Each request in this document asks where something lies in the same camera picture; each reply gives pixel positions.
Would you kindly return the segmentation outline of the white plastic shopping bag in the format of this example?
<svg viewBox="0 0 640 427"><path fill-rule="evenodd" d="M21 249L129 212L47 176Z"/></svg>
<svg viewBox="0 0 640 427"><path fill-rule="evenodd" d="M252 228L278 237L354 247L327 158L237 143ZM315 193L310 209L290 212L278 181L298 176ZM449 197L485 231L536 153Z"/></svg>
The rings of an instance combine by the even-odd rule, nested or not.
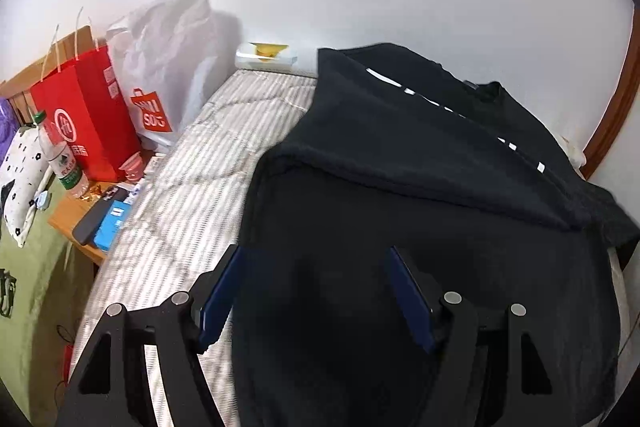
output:
<svg viewBox="0 0 640 427"><path fill-rule="evenodd" d="M107 51L137 135L166 152L234 71L240 23L209 0L156 0L106 30Z"/></svg>

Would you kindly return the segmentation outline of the brown wooden door frame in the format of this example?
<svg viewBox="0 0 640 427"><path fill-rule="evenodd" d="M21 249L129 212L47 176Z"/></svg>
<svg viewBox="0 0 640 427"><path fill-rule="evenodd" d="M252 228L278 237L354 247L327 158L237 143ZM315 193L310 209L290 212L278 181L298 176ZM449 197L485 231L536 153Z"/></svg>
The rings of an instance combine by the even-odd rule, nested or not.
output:
<svg viewBox="0 0 640 427"><path fill-rule="evenodd" d="M634 104L639 90L639 46L639 7L636 5L620 79L617 81L615 91L596 131L593 132L584 150L587 162L580 168L580 172L585 179L589 179L596 172L606 154L611 150Z"/></svg>

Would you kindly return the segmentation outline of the white black spotted pillow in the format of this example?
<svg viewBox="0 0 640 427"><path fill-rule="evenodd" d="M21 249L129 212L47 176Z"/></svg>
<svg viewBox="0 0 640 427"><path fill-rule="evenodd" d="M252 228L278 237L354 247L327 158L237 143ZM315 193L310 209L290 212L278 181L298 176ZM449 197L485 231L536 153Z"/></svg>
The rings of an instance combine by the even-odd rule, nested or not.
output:
<svg viewBox="0 0 640 427"><path fill-rule="evenodd" d="M51 176L38 129L18 130L1 163L1 217L6 231L20 248L35 219L36 199Z"/></svg>

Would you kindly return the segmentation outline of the beige striped mattress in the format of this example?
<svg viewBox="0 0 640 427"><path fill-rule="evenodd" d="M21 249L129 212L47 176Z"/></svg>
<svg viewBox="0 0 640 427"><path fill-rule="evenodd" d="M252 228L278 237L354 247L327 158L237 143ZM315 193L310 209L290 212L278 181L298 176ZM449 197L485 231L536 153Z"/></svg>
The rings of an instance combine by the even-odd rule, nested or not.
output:
<svg viewBox="0 0 640 427"><path fill-rule="evenodd" d="M114 239L91 289L75 359L111 303L157 306L216 267L238 236L257 161L306 113L314 87L310 77L239 70L204 104Z"/></svg>

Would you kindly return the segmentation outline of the wooden bedside table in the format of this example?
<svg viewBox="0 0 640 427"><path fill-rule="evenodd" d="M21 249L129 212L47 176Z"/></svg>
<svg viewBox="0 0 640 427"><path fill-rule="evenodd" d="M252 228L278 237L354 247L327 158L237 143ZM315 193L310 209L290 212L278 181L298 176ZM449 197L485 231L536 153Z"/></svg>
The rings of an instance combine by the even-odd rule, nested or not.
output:
<svg viewBox="0 0 640 427"><path fill-rule="evenodd" d="M56 231L60 232L72 243L78 251L88 257L98 267L102 265L106 259L106 251L100 251L93 244L93 240L90 244L82 246L79 245L72 237L73 228L85 213L92 207L92 205L103 195L103 193L112 185L117 185L124 188L128 192L134 188L130 183L110 183L110 182L96 182L92 184L89 192L87 193L88 199L75 198L70 194L64 194L61 200L54 206L52 215L48 218L48 223Z"/></svg>

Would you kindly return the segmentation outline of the green bed sheet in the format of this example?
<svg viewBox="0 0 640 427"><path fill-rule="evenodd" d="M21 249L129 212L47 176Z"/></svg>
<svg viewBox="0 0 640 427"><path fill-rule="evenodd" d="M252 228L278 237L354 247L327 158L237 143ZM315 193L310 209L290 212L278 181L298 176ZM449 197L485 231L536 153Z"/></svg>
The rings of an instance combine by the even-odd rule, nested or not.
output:
<svg viewBox="0 0 640 427"><path fill-rule="evenodd" d="M94 264L48 219L65 195L52 181L20 247L1 228L1 268L16 278L14 305L1 320L1 379L35 426L52 426L62 403L64 352L75 339L94 281Z"/></svg>

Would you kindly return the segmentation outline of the clear plastic water bottle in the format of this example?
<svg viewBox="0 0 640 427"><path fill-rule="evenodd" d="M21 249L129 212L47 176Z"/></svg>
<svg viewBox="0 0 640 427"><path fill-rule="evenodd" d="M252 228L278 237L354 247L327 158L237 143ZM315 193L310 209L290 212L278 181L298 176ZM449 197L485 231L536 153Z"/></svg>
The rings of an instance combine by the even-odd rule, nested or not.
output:
<svg viewBox="0 0 640 427"><path fill-rule="evenodd" d="M44 110L35 113L34 121L43 156L58 181L70 196L81 198L88 191L89 181L67 141Z"/></svg>

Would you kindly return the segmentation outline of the black t-shirt white print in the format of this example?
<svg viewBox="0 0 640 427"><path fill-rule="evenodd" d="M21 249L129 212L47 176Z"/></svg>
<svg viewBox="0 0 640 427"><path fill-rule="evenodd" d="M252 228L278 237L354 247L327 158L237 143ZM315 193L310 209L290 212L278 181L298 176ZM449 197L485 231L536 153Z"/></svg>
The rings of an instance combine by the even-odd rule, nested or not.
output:
<svg viewBox="0 0 640 427"><path fill-rule="evenodd" d="M396 44L322 49L311 106L258 161L232 317L244 426L405 426L428 358L384 260L446 291L521 303L577 424L612 401L620 312L610 257L636 222L583 180L501 84L466 83Z"/></svg>

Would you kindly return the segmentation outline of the red paper shopping bag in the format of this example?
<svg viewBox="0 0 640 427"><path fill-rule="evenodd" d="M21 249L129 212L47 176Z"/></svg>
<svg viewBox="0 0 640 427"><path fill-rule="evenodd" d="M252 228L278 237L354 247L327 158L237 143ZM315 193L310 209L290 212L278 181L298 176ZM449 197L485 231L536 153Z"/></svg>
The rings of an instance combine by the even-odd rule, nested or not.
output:
<svg viewBox="0 0 640 427"><path fill-rule="evenodd" d="M107 52L89 24L53 43L40 79L29 88L93 181L120 182L125 164L140 152L134 124Z"/></svg>

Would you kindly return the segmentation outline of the purple cloth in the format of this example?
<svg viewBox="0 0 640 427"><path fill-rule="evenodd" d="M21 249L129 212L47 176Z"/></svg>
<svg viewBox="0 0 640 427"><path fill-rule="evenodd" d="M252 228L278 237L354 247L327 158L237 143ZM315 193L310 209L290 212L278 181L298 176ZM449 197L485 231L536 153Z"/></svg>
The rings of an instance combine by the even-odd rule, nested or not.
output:
<svg viewBox="0 0 640 427"><path fill-rule="evenodd" d="M20 124L15 117L13 107L6 98L0 98L0 162L6 157L6 152L18 129Z"/></svg>

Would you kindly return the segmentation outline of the blue small box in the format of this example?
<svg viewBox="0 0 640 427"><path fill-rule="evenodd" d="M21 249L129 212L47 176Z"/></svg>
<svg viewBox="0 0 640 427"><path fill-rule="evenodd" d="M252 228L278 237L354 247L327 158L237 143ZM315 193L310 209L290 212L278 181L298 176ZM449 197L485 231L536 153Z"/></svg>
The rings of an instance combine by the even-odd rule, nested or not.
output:
<svg viewBox="0 0 640 427"><path fill-rule="evenodd" d="M93 236L93 244L100 251L108 251L114 238L130 213L131 205L128 202L117 202L114 200L103 218L96 235Z"/></svg>

